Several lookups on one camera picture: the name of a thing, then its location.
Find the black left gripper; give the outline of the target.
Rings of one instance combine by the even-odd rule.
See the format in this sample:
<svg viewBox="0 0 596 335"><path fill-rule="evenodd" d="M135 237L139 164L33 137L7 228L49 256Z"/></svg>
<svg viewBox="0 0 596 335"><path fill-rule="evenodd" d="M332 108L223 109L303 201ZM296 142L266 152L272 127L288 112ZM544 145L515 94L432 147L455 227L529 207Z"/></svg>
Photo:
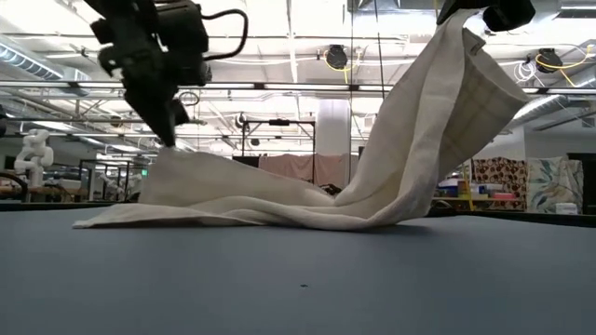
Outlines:
<svg viewBox="0 0 596 335"><path fill-rule="evenodd" d="M208 81L204 54L209 49L209 38L200 5L90 6L101 15L90 24L102 45L98 53L100 66L109 75L121 71L127 88L125 101L166 147L173 147L174 126L188 123L189 116L181 101L168 95L179 86L203 86Z"/></svg>

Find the black cabinet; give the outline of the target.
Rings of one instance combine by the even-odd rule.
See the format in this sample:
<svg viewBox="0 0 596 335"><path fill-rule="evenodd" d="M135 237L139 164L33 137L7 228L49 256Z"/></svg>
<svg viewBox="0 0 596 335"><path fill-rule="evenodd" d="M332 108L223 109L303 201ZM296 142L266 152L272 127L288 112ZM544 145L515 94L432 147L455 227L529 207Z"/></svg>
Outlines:
<svg viewBox="0 0 596 335"><path fill-rule="evenodd" d="M596 215L596 154L569 153L568 157L582 163L584 173L582 213Z"/></svg>

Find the white checked towel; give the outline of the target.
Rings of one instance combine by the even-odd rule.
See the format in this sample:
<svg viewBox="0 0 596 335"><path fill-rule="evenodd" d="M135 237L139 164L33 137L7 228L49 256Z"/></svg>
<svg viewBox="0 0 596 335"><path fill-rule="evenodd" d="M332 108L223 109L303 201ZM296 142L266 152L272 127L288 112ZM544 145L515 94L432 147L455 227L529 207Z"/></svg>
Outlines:
<svg viewBox="0 0 596 335"><path fill-rule="evenodd" d="M527 95L456 11L383 100L351 182L331 196L305 181L209 153L163 149L135 203L84 221L192 221L348 231L425 216L439 182L481 151Z"/></svg>

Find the black cell frame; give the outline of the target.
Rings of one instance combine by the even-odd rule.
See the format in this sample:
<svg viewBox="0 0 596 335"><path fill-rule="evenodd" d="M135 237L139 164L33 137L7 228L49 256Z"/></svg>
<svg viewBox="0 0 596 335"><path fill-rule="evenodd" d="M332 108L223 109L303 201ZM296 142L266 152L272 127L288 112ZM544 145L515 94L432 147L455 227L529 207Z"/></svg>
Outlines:
<svg viewBox="0 0 596 335"><path fill-rule="evenodd" d="M143 157L82 159L78 179L83 199L91 202L134 202L148 177L150 161Z"/></svg>

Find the brown floral fabric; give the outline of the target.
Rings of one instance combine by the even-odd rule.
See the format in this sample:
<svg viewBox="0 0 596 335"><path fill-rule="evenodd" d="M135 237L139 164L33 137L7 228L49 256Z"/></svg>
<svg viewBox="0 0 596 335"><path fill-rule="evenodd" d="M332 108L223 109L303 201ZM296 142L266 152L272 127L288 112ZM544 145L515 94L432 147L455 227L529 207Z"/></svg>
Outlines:
<svg viewBox="0 0 596 335"><path fill-rule="evenodd" d="M524 160L493 157L471 160L473 208L478 211L526 210L527 164ZM493 198L494 193L512 193L515 201Z"/></svg>

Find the silver air duct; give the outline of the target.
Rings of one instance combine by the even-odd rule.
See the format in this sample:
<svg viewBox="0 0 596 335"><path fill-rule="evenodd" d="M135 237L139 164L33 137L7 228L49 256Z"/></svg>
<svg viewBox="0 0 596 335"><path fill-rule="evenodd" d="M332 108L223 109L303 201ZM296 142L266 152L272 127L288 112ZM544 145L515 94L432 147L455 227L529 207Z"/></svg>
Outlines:
<svg viewBox="0 0 596 335"><path fill-rule="evenodd" d="M80 70L42 60L32 53L0 43L0 63L18 68L47 81L90 81L91 77Z"/></svg>
<svg viewBox="0 0 596 335"><path fill-rule="evenodd" d="M578 87L540 87L535 90L535 93L539 97L525 104L503 128L504 131L568 107L571 96L596 95L596 76L581 82Z"/></svg>

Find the long ceiling light rail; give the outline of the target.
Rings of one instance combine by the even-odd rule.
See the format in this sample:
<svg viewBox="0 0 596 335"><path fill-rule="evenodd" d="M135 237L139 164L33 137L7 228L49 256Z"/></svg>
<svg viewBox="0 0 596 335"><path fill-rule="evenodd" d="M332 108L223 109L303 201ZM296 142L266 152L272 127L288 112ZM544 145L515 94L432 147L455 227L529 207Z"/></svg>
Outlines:
<svg viewBox="0 0 596 335"><path fill-rule="evenodd" d="M10 88L89 88L123 89L119 82L68 82L68 81L17 81L0 80L0 87ZM276 84L276 83L210 83L204 87L181 86L181 89L206 90L281 90L281 91L331 91L331 92L388 92L390 86L348 84ZM594 95L596 87L523 87L529 95Z"/></svg>

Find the black rig frame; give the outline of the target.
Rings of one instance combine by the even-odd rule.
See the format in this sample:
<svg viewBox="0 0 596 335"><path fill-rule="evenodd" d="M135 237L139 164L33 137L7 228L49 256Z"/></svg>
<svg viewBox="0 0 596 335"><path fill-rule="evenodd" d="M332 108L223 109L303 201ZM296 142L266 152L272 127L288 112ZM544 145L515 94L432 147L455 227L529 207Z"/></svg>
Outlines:
<svg viewBox="0 0 596 335"><path fill-rule="evenodd" d="M255 127L251 129L251 132L247 131L247 127L255 124ZM275 127L289 127L291 125L296 125L300 128L303 132L310 136L312 141L312 154L316 153L316 122L315 121L302 121L302 120L289 120L283 118L276 118L276 119L268 119L268 120L243 120L241 122L241 155L244 156L246 153L246 139L262 124L267 124L268 126L275 126ZM308 133L304 130L304 125L309 125L313 128L312 133Z"/></svg>

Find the blue table mat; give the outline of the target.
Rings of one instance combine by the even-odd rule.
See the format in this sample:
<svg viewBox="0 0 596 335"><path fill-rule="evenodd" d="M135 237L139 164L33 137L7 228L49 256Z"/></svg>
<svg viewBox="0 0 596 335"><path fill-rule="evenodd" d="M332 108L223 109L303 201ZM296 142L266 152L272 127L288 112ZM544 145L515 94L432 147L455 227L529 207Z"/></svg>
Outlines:
<svg viewBox="0 0 596 335"><path fill-rule="evenodd" d="M596 335L596 229L77 229L0 213L0 335Z"/></svg>

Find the teal leaf fabric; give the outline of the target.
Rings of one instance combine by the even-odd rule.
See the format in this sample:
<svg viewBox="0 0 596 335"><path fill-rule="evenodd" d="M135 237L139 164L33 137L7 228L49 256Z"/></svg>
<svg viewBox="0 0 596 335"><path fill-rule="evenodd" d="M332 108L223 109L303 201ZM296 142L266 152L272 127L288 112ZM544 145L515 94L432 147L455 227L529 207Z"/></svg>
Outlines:
<svg viewBox="0 0 596 335"><path fill-rule="evenodd" d="M582 163L566 156L529 158L526 209L557 214L557 203L575 203L582 213L584 173Z"/></svg>

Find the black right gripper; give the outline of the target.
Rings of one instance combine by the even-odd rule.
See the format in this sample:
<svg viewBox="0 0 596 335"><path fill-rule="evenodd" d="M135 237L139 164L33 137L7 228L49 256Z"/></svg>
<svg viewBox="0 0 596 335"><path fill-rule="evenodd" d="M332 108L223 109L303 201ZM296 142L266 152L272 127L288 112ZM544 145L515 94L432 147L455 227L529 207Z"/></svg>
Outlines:
<svg viewBox="0 0 596 335"><path fill-rule="evenodd" d="M531 0L444 0L436 24L442 25L459 9L483 8L482 19L493 32L515 30L535 16Z"/></svg>

